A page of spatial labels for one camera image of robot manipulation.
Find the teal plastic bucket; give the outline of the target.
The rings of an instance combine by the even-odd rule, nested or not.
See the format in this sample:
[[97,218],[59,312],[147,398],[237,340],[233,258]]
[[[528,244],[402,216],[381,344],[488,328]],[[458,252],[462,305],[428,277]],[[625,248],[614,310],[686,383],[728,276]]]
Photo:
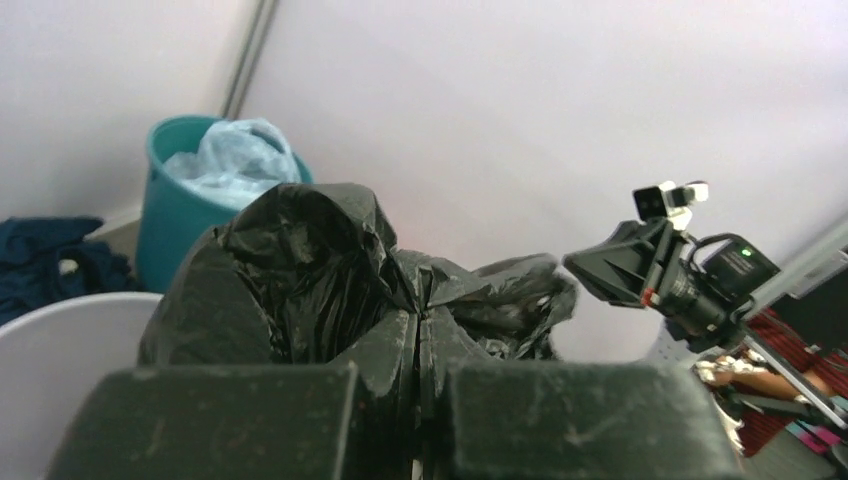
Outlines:
[[166,162],[174,155],[197,153],[207,131],[222,121],[181,115],[154,125],[147,136],[149,166],[135,267],[139,281],[149,291],[165,292],[200,235],[239,212],[190,191],[165,171]]

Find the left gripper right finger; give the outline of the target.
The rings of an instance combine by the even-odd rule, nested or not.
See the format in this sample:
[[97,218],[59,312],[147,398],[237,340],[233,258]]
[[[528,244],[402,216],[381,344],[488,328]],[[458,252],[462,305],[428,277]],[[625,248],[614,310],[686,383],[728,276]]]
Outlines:
[[675,365],[497,360],[446,311],[419,325],[427,479],[741,479],[711,397]]

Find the black trash bag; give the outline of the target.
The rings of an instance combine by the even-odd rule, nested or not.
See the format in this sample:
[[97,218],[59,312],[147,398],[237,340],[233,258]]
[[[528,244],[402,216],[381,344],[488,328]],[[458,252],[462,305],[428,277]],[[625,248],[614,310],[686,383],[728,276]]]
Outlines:
[[398,312],[455,326],[497,359],[549,359],[577,297],[552,255],[469,270],[400,248],[364,186],[282,185],[195,242],[137,360],[326,363]]

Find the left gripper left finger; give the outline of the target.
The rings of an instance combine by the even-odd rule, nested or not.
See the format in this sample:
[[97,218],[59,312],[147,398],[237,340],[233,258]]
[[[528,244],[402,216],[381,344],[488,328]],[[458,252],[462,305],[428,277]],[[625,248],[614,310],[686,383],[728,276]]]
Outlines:
[[78,410],[51,479],[406,479],[414,316],[322,365],[124,369]]

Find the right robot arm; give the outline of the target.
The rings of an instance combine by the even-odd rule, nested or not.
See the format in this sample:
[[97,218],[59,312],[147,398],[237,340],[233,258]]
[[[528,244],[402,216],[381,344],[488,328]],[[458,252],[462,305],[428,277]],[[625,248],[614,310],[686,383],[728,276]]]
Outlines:
[[566,255],[563,265],[609,305],[661,313],[673,325],[673,338],[692,352],[739,344],[757,352],[810,403],[785,402],[772,411],[844,434],[846,411],[768,346],[748,321],[846,244],[847,222],[841,220],[779,269],[738,234],[696,239],[667,219],[628,220],[601,244]]

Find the grey translucent trash bin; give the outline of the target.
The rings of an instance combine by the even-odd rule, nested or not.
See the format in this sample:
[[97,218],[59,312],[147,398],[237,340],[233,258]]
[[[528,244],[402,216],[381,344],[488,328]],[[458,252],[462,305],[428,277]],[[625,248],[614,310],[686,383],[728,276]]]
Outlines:
[[27,313],[1,328],[1,476],[40,479],[90,390],[136,362],[162,297],[82,296]]

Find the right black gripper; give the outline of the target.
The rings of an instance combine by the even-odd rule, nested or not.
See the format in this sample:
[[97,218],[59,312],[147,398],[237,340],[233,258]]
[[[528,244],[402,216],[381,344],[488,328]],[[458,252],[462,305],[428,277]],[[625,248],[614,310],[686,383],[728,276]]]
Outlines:
[[598,300],[645,308],[659,281],[661,262],[671,252],[672,223],[664,219],[620,222],[600,244],[567,254],[565,269]]

